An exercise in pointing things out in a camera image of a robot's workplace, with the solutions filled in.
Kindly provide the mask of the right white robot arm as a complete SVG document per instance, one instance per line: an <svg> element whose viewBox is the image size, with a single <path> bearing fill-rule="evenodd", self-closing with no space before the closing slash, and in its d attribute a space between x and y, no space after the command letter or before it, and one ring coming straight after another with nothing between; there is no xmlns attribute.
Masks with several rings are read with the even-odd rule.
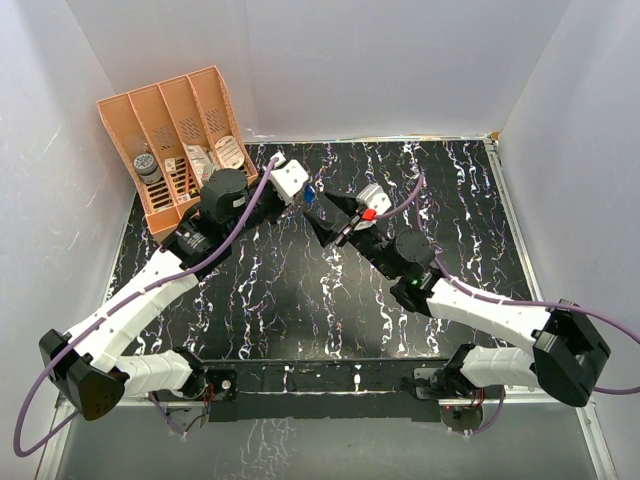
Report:
<svg viewBox="0 0 640 480"><path fill-rule="evenodd" d="M463 344L417 387L466 397L489 386L522 386L572 407L588 403L611 350L585 309L568 301L516 301L468 286L445 272L420 230L407 228L390 237L376 225L370 205L353 195L327 197L350 217L330 222L305 211L322 246L351 245L393 281L390 292L406 311L454 321L507 343Z"/></svg>

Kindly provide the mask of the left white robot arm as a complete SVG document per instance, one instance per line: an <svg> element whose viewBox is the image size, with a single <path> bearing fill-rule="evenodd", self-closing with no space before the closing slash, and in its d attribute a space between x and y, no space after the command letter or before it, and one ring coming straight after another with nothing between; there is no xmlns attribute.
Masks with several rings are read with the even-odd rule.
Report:
<svg viewBox="0 0 640 480"><path fill-rule="evenodd" d="M124 352L169 304L230 256L233 232L276 220L308 180L296 160L265 172L256 185L238 170L214 172L198 202L136 276L66 333L50 330L41 337L44 362L60 360L49 373L51 382L84 419L103 417L124 397L169 390L194 399L204 392L202 363L186 350Z"/></svg>

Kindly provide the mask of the blue key tag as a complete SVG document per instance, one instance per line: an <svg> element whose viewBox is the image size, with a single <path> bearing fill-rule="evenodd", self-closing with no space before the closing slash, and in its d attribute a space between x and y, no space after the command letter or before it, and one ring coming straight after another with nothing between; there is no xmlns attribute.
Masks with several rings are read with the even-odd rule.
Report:
<svg viewBox="0 0 640 480"><path fill-rule="evenodd" d="M312 204L316 198L316 193L311 185L306 185L304 188L304 200L308 204Z"/></svg>

